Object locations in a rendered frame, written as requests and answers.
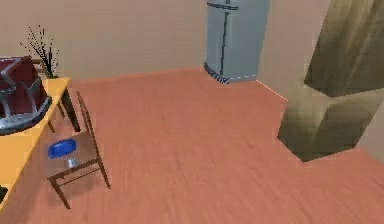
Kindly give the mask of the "brown wooden chair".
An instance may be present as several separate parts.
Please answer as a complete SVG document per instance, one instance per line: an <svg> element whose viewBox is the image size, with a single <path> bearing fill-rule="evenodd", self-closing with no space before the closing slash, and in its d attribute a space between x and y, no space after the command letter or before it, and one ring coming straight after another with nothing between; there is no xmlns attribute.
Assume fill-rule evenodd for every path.
<svg viewBox="0 0 384 224"><path fill-rule="evenodd" d="M47 180L68 210L70 210L71 207L61 189L62 186L90 175L96 171L100 171L107 188L111 188L88 108L79 91L76 92L76 95L86 130L72 135L69 138L65 138L74 139L76 141L76 150L68 155L50 159L48 157L47 149ZM76 159L76 166L73 168L68 166L68 159L70 158Z"/></svg>

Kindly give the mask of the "grey fridge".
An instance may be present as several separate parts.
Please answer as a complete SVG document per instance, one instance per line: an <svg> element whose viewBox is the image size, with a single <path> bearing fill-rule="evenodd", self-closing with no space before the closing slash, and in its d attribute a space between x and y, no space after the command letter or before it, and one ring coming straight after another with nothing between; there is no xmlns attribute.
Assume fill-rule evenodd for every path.
<svg viewBox="0 0 384 224"><path fill-rule="evenodd" d="M206 0L204 69L221 84L255 80L270 0ZM224 74L220 75L224 13L229 12Z"/></svg>

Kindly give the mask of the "dark spiky house plant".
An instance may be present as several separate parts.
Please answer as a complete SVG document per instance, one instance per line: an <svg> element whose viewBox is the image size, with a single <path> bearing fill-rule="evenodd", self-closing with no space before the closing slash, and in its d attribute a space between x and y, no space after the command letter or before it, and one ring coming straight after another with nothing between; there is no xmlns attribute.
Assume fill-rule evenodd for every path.
<svg viewBox="0 0 384 224"><path fill-rule="evenodd" d="M27 39L20 42L20 45L28 52L32 61L43 69L47 78L58 78L56 69L59 66L60 50L53 46L54 39L47 37L45 28L41 25L37 26L36 31L31 26L28 27L28 30Z"/></svg>

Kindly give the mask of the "dark red toaster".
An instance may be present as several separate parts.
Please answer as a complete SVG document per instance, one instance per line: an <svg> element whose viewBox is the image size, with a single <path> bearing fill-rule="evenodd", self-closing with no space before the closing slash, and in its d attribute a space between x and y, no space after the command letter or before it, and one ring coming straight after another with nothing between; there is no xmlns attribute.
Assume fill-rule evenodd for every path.
<svg viewBox="0 0 384 224"><path fill-rule="evenodd" d="M0 136L35 126L51 103L29 56L0 58Z"/></svg>

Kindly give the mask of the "orange wooden table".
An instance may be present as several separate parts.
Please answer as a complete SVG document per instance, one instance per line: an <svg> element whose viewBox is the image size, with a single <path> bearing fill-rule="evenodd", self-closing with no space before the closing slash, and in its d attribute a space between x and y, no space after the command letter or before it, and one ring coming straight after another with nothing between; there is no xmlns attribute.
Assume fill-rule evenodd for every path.
<svg viewBox="0 0 384 224"><path fill-rule="evenodd" d="M22 132L0 136L0 185L8 189L6 196L0 203L0 211L9 201L11 192L42 136L49 119L55 112L69 81L69 77L43 80L42 85L46 93L52 98L52 104L42 120Z"/></svg>

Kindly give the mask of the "olive brown wall cupboard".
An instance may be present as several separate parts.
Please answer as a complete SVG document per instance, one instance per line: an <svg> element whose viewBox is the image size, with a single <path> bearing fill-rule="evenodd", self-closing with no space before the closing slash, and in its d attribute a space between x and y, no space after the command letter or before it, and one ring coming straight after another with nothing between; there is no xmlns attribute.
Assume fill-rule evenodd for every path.
<svg viewBox="0 0 384 224"><path fill-rule="evenodd" d="M384 0L331 0L304 83L330 97L384 88Z"/></svg>

